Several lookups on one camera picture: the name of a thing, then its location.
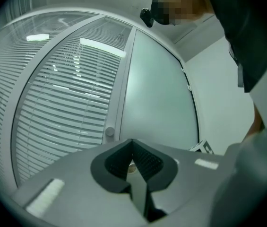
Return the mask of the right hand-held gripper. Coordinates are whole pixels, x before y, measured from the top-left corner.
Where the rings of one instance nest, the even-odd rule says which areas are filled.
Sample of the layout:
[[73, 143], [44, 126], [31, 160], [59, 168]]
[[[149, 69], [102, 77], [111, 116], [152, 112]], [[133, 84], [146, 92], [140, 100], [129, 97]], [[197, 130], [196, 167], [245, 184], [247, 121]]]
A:
[[207, 140], [202, 140], [198, 144], [190, 147], [188, 151], [201, 152], [206, 154], [214, 154]]

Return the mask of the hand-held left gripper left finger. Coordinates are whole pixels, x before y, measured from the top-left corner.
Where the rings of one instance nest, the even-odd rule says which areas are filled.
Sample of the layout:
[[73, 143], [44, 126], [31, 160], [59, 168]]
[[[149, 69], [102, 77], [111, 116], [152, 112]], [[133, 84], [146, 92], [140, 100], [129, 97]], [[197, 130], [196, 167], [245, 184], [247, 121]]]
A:
[[134, 159], [133, 140], [118, 141], [99, 153], [90, 166], [103, 193], [96, 191], [100, 209], [119, 218], [144, 218], [146, 182]]

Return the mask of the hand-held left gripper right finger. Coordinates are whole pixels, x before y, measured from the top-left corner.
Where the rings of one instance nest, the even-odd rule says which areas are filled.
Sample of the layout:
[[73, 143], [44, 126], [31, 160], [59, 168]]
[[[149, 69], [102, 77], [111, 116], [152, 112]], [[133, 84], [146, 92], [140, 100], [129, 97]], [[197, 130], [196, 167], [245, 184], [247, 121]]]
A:
[[165, 190], [172, 183], [178, 172], [177, 163], [139, 140], [132, 141], [132, 159], [146, 182], [144, 217], [154, 222], [167, 214], [155, 207], [151, 194]]

